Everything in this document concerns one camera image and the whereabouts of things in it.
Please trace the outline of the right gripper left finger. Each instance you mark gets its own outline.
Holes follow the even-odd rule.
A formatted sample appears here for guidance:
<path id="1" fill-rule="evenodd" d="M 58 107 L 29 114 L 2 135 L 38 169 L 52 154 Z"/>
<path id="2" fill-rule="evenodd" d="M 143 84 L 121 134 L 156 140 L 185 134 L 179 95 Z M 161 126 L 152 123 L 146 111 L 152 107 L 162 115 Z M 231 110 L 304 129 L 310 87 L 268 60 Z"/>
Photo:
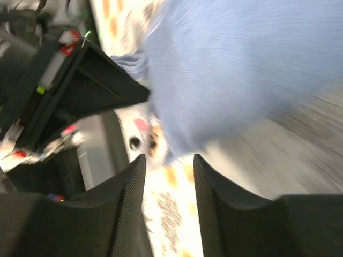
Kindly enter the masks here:
<path id="1" fill-rule="evenodd" d="M 69 201 L 1 194 L 1 256 L 137 256 L 146 159 Z"/>

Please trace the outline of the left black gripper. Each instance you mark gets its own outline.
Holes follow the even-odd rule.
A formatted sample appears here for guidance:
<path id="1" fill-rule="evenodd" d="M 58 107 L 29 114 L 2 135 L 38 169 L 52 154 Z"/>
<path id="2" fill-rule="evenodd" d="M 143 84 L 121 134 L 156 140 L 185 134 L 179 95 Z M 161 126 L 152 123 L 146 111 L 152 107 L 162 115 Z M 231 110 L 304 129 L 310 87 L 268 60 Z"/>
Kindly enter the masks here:
<path id="1" fill-rule="evenodd" d="M 42 150 L 74 120 L 147 101 L 149 90 L 73 25 L 1 16 L 1 140 Z"/>

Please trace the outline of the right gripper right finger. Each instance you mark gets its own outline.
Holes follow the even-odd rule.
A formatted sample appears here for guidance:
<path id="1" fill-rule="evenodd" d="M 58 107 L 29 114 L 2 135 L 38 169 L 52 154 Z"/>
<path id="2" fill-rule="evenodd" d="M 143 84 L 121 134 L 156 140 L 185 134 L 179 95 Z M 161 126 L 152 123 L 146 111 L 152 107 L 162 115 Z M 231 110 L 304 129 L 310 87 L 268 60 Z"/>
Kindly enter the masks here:
<path id="1" fill-rule="evenodd" d="M 342 256 L 342 196 L 258 196 L 193 159 L 204 256 Z"/>

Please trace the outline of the blue towel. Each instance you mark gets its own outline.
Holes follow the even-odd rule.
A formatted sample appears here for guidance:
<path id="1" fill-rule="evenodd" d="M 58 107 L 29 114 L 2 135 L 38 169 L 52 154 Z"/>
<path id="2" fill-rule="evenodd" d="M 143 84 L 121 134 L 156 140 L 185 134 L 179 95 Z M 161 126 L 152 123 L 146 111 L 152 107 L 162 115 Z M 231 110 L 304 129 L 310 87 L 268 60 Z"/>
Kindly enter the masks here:
<path id="1" fill-rule="evenodd" d="M 164 164 L 342 83 L 342 1 L 163 1 L 138 50 Z"/>

